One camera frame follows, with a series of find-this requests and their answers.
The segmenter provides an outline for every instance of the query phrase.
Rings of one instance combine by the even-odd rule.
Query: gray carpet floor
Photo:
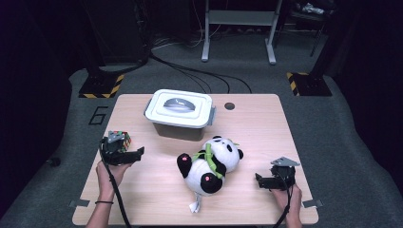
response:
[[[296,97],[292,93],[286,73],[309,72],[326,37],[321,39],[314,57],[309,57],[315,39],[285,32],[275,48],[275,66],[268,63],[265,37],[251,33],[214,40],[207,63],[201,61],[202,43],[195,47],[170,45],[152,52],[168,62],[240,78],[253,93],[279,95],[312,195],[325,203],[317,208],[319,221],[311,227],[403,227],[402,197],[388,172],[374,161],[356,134],[350,109],[334,80],[324,76],[333,93],[331,97]],[[210,91],[204,83],[200,86],[151,59],[125,75],[114,98],[78,98],[86,76],[85,70],[79,70],[70,77],[73,92],[65,137],[52,155],[61,159],[61,165],[43,165],[0,220],[0,227],[75,227],[71,221],[74,208],[68,205],[80,198],[98,141],[119,95],[154,93],[161,88],[201,93],[203,89],[207,93],[227,91],[225,83],[214,77],[197,74],[210,85]],[[225,80],[230,93],[249,93],[240,81]],[[106,118],[102,124],[89,125],[100,106],[98,112]]]

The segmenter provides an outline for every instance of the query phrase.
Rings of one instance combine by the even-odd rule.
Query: container lid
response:
[[[209,122],[212,103],[206,94],[160,89],[154,93],[144,115],[157,124],[202,128]]]

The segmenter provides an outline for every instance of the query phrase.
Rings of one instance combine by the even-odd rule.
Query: human arm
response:
[[[116,184],[119,186],[124,178],[125,170],[130,167],[132,163],[123,165],[110,165],[109,170],[114,176]],[[109,178],[109,174],[102,161],[99,161],[96,167],[98,175],[98,185],[100,194],[97,201],[109,201],[113,202],[115,197],[115,191]],[[89,218],[86,228],[103,228],[107,227],[109,222],[110,209],[112,203],[98,202],[92,212],[91,218]]]
[[[281,191],[278,189],[272,189],[271,190],[274,197],[276,198],[276,202],[278,204],[278,207],[284,210],[285,206],[288,203],[288,195],[287,191]],[[299,212],[301,208],[301,199],[302,199],[302,191],[299,189],[299,187],[294,184],[289,188],[290,193],[293,194],[290,200],[290,209],[285,217],[285,224],[287,228],[301,228],[302,223],[301,220],[299,219]]]

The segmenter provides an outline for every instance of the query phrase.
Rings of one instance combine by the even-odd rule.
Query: panda face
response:
[[[205,149],[207,143],[211,144],[213,155],[218,161],[225,165],[227,173],[233,171],[243,157],[243,153],[238,150],[231,140],[222,137],[214,137],[204,144],[203,149]]]

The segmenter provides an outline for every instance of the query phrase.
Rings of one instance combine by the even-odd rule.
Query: robotic arm controller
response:
[[[273,167],[270,169],[273,178],[263,178],[255,174],[260,188],[287,190],[296,183],[295,174],[299,163],[281,157],[271,162]]]
[[[130,142],[130,137],[126,132],[109,131],[108,137],[103,137],[99,143],[104,162],[111,165],[121,165],[140,161],[144,147],[139,148],[136,152],[127,152]]]

